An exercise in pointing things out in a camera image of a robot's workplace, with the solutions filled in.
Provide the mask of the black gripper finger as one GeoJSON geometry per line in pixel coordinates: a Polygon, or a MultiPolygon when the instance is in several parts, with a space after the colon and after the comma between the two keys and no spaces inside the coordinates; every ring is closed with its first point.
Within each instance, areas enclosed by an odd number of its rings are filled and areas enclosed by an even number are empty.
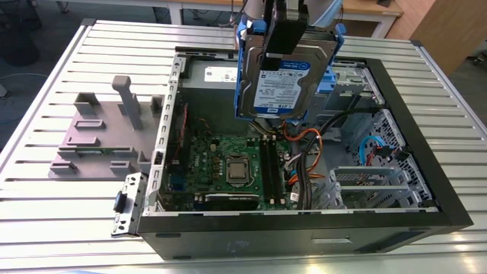
{"type": "Polygon", "coordinates": [[[307,29],[308,9],[303,1],[264,1],[264,33],[260,70],[276,71],[280,60],[294,53],[307,29]]]}

